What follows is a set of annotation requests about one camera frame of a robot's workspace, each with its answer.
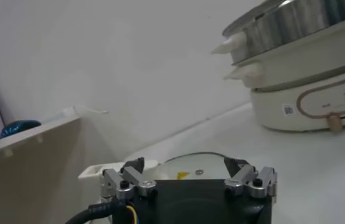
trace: white shelf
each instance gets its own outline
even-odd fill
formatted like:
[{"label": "white shelf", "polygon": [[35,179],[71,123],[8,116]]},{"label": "white shelf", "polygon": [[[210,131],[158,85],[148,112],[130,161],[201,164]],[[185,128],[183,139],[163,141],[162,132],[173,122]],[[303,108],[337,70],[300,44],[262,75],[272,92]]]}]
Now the white shelf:
[{"label": "white shelf", "polygon": [[45,122],[42,122],[41,126],[0,139],[0,152],[3,152],[6,157],[12,156],[12,150],[15,147],[24,144],[25,142],[33,138],[41,143],[43,142],[43,133],[53,130],[57,127],[66,125],[78,119],[80,119],[80,116],[76,113],[73,107],[64,109],[60,114],[56,115],[55,117],[52,117],[46,120]]}]

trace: cream appliance base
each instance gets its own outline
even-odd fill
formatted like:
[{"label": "cream appliance base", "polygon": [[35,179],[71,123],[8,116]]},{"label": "cream appliance base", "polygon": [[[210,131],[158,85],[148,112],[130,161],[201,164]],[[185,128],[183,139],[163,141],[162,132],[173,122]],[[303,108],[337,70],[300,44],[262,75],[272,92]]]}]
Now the cream appliance base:
[{"label": "cream appliance base", "polygon": [[308,131],[345,125],[345,74],[283,91],[251,91],[254,111],[265,127]]}]

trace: screw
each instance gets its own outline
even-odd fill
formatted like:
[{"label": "screw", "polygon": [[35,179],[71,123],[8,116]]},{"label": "screw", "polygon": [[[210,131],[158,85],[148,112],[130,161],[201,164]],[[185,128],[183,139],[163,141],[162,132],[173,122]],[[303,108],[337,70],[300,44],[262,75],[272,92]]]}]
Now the screw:
[{"label": "screw", "polygon": [[204,173],[203,170],[196,170],[196,175],[202,175]]},{"label": "screw", "polygon": [[256,178],[253,182],[252,185],[254,185],[254,187],[262,187],[263,185],[263,181],[261,179]]},{"label": "screw", "polygon": [[145,185],[145,186],[150,186],[152,184],[153,184],[152,181],[149,181],[149,180],[143,181],[143,185]]},{"label": "screw", "polygon": [[130,186],[130,183],[126,180],[123,180],[119,183],[119,188],[121,189],[128,189]]}]

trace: metal bracket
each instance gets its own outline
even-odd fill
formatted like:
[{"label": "metal bracket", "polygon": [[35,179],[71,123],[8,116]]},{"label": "metal bracket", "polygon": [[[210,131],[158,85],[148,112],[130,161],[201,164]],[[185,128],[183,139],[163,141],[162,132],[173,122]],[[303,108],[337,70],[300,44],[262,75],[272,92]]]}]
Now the metal bracket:
[{"label": "metal bracket", "polygon": [[251,197],[265,198],[277,196],[277,172],[272,167],[264,167],[256,179],[248,184]]},{"label": "metal bracket", "polygon": [[243,165],[235,176],[224,181],[225,188],[233,196],[241,195],[243,194],[245,185],[257,175],[258,173],[252,165]]},{"label": "metal bracket", "polygon": [[156,190],[156,181],[145,180],[142,174],[131,166],[124,168],[123,177],[138,187],[138,193],[142,197],[150,197]]},{"label": "metal bracket", "polygon": [[131,199],[134,195],[133,185],[125,181],[114,169],[103,171],[104,185],[101,185],[103,197],[116,196],[117,199]]}]

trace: stainless steel lid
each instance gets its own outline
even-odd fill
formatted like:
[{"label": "stainless steel lid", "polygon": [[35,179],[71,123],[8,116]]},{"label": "stainless steel lid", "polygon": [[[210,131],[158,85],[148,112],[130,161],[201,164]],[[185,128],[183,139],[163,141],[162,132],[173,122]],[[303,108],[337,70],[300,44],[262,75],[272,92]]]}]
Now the stainless steel lid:
[{"label": "stainless steel lid", "polygon": [[234,21],[222,35],[245,34],[236,49],[230,49],[233,62],[238,63],[342,21],[345,0],[267,0]]}]

